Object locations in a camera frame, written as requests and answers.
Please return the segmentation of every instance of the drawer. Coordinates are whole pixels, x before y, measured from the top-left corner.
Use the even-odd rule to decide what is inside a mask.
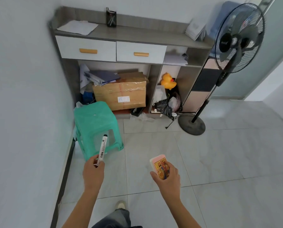
[[[116,61],[116,42],[56,36],[62,58]]]
[[[116,42],[117,61],[162,64],[166,45],[151,45],[131,42]]]

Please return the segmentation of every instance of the marker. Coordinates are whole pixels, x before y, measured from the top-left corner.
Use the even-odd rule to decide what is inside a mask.
[[[106,141],[107,141],[107,139],[108,139],[108,135],[105,134],[103,136],[103,139],[102,139],[102,142],[101,142],[101,145],[100,145],[99,156],[98,156],[98,160],[97,160],[96,166],[99,166],[99,163],[103,160],[104,151],[106,149]]]

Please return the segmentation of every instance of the plastic stool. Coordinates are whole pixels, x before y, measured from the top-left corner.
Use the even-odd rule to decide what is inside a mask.
[[[76,108],[74,110],[74,117],[77,140],[86,161],[99,153],[99,148],[96,149],[94,145],[95,136],[107,130],[113,130],[115,142],[111,145],[109,144],[105,151],[107,152],[113,148],[117,148],[118,150],[124,148],[115,115],[105,102],[98,101],[81,108]]]

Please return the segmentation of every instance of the cardboard box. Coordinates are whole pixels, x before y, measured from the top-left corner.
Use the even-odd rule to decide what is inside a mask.
[[[121,78],[103,86],[94,86],[96,101],[104,101],[111,110],[132,109],[146,106],[148,79],[142,72],[119,73]]]

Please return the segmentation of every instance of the fan base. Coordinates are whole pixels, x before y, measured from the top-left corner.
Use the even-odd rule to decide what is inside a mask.
[[[201,135],[205,132],[206,126],[202,119],[197,118],[194,123],[192,123],[193,114],[183,114],[179,116],[178,123],[180,127],[191,135]]]

